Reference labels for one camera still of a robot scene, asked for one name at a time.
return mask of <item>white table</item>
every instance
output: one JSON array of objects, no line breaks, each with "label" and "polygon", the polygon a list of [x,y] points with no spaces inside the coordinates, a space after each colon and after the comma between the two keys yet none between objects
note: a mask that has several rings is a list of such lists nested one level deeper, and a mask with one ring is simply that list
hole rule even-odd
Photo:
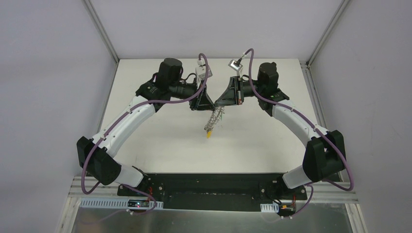
[{"label": "white table", "polygon": [[[103,127],[109,124],[135,95],[140,85],[158,71],[163,59],[120,61]],[[196,59],[180,59],[184,74],[194,72]],[[230,59],[209,59],[213,76],[207,92],[214,102],[236,73],[227,66]],[[297,59],[255,59],[252,69],[276,62],[279,88],[296,107],[316,122],[309,93]],[[247,74],[248,59],[242,61]],[[305,147],[282,123],[269,117],[255,97],[241,106],[225,107],[223,120],[206,138],[204,126],[211,111],[192,111],[189,103],[166,104],[145,121],[123,144],[115,160],[158,173],[257,173],[286,172],[302,164]]]}]

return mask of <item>white wall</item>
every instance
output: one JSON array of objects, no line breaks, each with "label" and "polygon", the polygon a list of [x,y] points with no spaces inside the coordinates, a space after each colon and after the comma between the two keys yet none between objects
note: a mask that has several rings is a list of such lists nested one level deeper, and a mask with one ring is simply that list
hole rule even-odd
[{"label": "white wall", "polygon": [[80,0],[0,4],[0,232],[54,232],[115,71]]},{"label": "white wall", "polygon": [[369,232],[412,228],[412,1],[354,0],[312,66]]},{"label": "white wall", "polygon": [[307,60],[341,0],[92,0],[120,58]]}]

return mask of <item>robotic arm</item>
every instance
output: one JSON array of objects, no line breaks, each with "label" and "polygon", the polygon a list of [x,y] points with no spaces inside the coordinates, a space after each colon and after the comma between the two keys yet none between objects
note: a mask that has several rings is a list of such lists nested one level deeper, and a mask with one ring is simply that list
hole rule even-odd
[{"label": "robotic arm", "polygon": [[339,131],[328,131],[315,125],[318,131],[307,123],[303,117],[297,114],[289,97],[278,88],[279,74],[276,63],[263,63],[259,67],[257,80],[246,81],[240,76],[242,58],[232,60],[229,66],[237,72],[237,76],[230,77],[229,86],[215,102],[216,108],[228,105],[241,105],[245,97],[256,96],[254,89],[265,99],[277,102],[271,104],[258,98],[259,106],[268,115],[286,125],[306,147],[305,156],[301,166],[285,173],[277,180],[276,192],[282,195],[293,189],[311,182],[318,182],[328,176],[342,171],[345,167],[336,151],[319,134],[326,136],[345,156],[343,136]]},{"label": "robotic arm", "polygon": [[[193,83],[186,83],[186,80],[181,78],[182,63],[174,58],[166,58],[160,64],[159,71],[153,75],[153,78],[136,91],[136,96],[132,98],[122,114],[91,139],[82,137],[78,140],[77,151],[80,166],[84,166],[88,154],[95,147],[87,165],[88,173],[103,185],[116,182],[132,187],[138,186],[143,179],[144,172],[138,168],[120,164],[113,158],[126,139],[142,122],[159,111],[163,103],[147,103],[136,106],[148,100],[170,101],[171,97],[186,99],[193,96],[199,90],[206,76],[206,66],[202,61],[199,61],[198,64],[199,67],[196,68],[196,77]],[[207,77],[210,76],[212,73],[209,70]],[[189,101],[189,106],[191,110],[214,110],[213,102],[206,93],[206,87],[197,97]]]}]

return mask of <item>wall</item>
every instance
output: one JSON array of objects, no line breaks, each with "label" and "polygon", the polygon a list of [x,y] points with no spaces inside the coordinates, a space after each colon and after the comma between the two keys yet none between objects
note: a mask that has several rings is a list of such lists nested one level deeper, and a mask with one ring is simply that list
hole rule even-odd
[{"label": "wall", "polygon": [[312,65],[369,232],[410,232],[412,1],[355,0]]},{"label": "wall", "polygon": [[307,60],[341,0],[93,0],[120,58]]},{"label": "wall", "polygon": [[82,2],[0,6],[0,232],[54,232],[115,64]]}]

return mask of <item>table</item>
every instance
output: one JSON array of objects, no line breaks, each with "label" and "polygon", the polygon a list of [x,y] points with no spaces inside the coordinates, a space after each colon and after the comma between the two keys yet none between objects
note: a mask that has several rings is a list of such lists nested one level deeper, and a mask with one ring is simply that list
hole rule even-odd
[{"label": "table", "polygon": [[[207,92],[215,101],[236,72],[231,59],[208,59],[213,76]],[[103,116],[103,127],[128,105],[140,85],[158,71],[163,59],[122,59]],[[196,59],[180,59],[186,77]],[[252,75],[264,62],[276,62],[279,88],[296,107],[316,123],[309,92],[297,59],[254,59]],[[242,64],[247,74],[248,59]],[[115,160],[156,173],[266,173],[287,172],[302,164],[305,147],[286,126],[269,117],[255,97],[225,114],[206,138],[204,126],[211,111],[192,111],[189,103],[166,104],[129,137]]]}]

